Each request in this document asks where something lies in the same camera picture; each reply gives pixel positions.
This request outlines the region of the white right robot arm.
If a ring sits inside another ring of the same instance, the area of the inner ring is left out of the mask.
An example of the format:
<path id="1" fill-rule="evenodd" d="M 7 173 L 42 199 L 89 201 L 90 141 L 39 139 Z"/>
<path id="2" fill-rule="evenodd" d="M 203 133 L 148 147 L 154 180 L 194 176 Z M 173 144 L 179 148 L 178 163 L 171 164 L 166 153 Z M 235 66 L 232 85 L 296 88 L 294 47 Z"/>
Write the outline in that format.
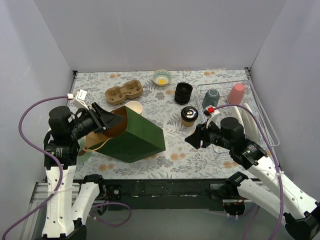
<path id="1" fill-rule="evenodd" d="M 243 126 L 234 117 L 215 123 L 198 124 L 185 141 L 195 149 L 210 144 L 229 151 L 234 162 L 257 177 L 268 190 L 254 183 L 242 172 L 230 176 L 215 193 L 232 199 L 243 197 L 280 217 L 289 235 L 295 240 L 311 240 L 320 231 L 320 203 L 302 191 L 285 174 L 277 172 L 267 152 L 246 138 Z"/>

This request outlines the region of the green brown paper bag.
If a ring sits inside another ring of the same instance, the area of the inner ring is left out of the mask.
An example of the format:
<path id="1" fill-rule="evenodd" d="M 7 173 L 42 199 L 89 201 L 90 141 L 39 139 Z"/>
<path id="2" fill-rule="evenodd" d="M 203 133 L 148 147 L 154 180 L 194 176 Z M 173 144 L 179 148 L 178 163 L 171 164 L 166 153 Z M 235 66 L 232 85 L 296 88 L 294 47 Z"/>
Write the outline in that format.
<path id="1" fill-rule="evenodd" d="M 133 163 L 166 150 L 162 128 L 126 106 L 111 113 L 124 120 L 102 133 L 88 134 L 84 145 L 87 151 Z"/>

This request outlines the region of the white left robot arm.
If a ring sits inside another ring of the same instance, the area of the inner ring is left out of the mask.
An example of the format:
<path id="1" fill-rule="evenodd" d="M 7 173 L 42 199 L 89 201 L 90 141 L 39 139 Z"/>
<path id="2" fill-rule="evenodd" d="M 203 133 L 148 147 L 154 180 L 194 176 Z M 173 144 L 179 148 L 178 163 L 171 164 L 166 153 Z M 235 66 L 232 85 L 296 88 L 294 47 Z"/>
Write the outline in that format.
<path id="1" fill-rule="evenodd" d="M 95 200 L 106 196 L 103 177 L 86 176 L 75 201 L 73 180 L 79 141 L 90 133 L 101 133 L 120 124 L 123 116 L 113 114 L 93 103 L 75 114 L 67 106 L 53 108 L 49 114 L 50 131 L 44 140 L 44 167 L 50 200 L 42 230 L 43 240 L 84 240 L 86 221 Z"/>

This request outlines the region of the single brown paper cup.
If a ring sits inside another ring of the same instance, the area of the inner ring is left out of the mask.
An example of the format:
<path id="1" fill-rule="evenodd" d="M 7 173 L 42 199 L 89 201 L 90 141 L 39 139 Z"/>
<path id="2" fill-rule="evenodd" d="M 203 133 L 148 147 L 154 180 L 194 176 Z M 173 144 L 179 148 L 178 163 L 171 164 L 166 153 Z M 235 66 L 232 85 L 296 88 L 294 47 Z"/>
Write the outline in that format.
<path id="1" fill-rule="evenodd" d="M 191 118 L 191 119 L 186 119 L 182 118 L 182 125 L 185 127 L 192 127 L 197 119 L 196 118 Z"/>

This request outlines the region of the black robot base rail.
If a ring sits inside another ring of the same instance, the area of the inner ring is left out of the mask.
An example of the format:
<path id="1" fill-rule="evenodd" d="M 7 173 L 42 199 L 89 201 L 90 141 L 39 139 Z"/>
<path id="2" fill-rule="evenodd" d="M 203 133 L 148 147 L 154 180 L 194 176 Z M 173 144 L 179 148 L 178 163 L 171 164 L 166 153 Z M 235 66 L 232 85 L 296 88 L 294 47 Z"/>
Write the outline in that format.
<path id="1" fill-rule="evenodd" d="M 224 203 L 244 204 L 226 179 L 104 179 L 110 202 L 132 210 L 209 209 L 222 211 Z"/>

